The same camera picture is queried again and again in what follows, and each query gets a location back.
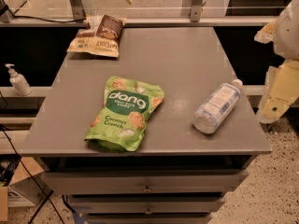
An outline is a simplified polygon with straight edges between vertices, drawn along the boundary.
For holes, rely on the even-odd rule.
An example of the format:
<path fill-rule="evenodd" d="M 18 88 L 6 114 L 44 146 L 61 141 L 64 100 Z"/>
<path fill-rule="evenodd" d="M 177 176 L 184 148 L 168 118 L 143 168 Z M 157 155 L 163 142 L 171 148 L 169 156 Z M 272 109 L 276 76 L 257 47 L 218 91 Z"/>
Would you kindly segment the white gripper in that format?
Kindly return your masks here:
<path fill-rule="evenodd" d="M 270 66 L 266 73 L 264 93 L 258 105 L 256 119 L 273 123 L 299 98 L 299 0 L 291 0 L 278 16 L 267 23 L 254 40 L 273 42 L 274 52 L 286 60 L 279 67 Z"/>

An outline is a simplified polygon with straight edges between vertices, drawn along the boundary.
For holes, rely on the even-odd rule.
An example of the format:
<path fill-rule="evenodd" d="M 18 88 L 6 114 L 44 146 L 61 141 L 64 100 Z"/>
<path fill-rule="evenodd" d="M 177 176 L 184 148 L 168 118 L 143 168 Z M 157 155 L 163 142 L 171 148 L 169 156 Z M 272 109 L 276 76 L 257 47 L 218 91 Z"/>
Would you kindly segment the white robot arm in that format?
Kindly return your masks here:
<path fill-rule="evenodd" d="M 258 121 L 270 124 L 279 120 L 299 98 L 299 0 L 291 0 L 254 40 L 272 42 L 276 55 L 284 59 L 278 68 L 268 68 L 256 113 Z"/>

